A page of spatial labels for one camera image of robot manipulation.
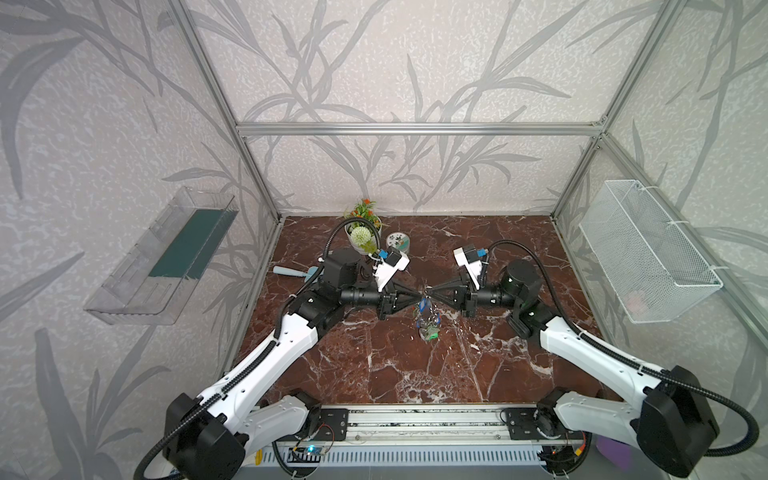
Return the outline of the light blue toy trowel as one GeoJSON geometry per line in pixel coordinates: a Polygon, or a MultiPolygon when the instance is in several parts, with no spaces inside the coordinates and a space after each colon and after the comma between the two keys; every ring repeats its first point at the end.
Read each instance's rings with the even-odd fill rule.
{"type": "Polygon", "coordinates": [[[272,269],[272,272],[276,275],[301,278],[305,283],[307,283],[310,278],[315,278],[315,274],[317,271],[318,271],[317,266],[312,266],[307,271],[300,271],[300,270],[278,266],[278,265],[274,266],[272,269]]]}

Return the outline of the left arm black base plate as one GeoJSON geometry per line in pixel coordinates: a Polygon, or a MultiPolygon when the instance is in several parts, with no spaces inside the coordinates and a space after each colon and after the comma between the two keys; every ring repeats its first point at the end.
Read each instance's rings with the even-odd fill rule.
{"type": "Polygon", "coordinates": [[[346,408],[314,408],[296,436],[321,441],[343,441],[347,436],[349,416],[350,410],[346,408]]]}

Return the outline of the potted artificial flower plant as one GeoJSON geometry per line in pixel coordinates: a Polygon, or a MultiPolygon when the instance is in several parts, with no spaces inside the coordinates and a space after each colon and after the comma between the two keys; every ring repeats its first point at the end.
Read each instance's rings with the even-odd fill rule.
{"type": "Polygon", "coordinates": [[[344,214],[345,219],[355,219],[345,226],[345,231],[353,248],[362,255],[374,254],[378,250],[376,236],[381,235],[383,224],[374,213],[374,206],[374,201],[362,199],[344,214]]]}

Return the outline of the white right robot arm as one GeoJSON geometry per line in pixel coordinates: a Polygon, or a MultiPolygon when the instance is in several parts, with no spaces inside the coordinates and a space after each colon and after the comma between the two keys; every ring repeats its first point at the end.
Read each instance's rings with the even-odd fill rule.
{"type": "Polygon", "coordinates": [[[754,416],[731,399],[703,388],[683,367],[642,361],[567,318],[561,302],[547,305],[542,288],[554,285],[529,247],[503,239],[487,248],[457,248],[458,278],[427,290],[470,318],[480,308],[505,308],[518,337],[532,341],[597,379],[617,400],[556,388],[539,402],[546,427],[597,434],[639,449],[669,475],[685,478],[704,457],[728,457],[758,441],[754,416]]]}

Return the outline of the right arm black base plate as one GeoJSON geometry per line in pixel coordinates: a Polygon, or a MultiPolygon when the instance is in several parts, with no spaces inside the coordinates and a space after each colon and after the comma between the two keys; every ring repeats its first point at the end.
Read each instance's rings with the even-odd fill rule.
{"type": "Polygon", "coordinates": [[[552,412],[540,412],[536,407],[510,407],[501,411],[511,440],[581,441],[580,431],[568,430],[552,412]]]}

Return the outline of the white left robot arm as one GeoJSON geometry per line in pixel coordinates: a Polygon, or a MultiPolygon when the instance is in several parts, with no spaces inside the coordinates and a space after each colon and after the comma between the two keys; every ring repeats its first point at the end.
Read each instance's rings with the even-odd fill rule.
{"type": "Polygon", "coordinates": [[[179,395],[166,411],[164,436],[139,461],[144,479],[156,457],[171,479],[231,479],[254,451],[301,430],[310,401],[289,395],[263,409],[258,401],[349,307],[372,308],[379,318],[419,302],[421,294],[395,280],[408,255],[382,245],[365,256],[325,246],[316,271],[278,311],[274,330],[244,360],[197,397],[179,395]]]}

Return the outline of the green circuit board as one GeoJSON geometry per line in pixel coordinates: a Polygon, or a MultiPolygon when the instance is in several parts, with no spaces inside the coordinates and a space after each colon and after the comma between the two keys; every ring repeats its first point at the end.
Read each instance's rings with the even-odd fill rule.
{"type": "Polygon", "coordinates": [[[322,462],[331,449],[331,444],[298,444],[289,448],[288,459],[292,463],[316,464],[322,462]]]}

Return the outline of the clear plastic wall tray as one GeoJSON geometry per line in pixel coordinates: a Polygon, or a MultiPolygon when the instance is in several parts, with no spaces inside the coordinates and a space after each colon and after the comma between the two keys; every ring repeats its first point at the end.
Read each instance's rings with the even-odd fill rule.
{"type": "Polygon", "coordinates": [[[233,194],[179,188],[84,310],[108,325],[176,323],[238,213],[233,194]]]}

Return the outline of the printed snack jar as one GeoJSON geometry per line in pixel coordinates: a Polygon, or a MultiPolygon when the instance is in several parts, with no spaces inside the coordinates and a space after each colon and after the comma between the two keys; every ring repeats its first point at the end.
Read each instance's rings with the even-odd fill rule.
{"type": "Polygon", "coordinates": [[[393,232],[387,236],[387,246],[396,249],[402,253],[408,254],[410,251],[411,239],[403,232],[393,232]]]}

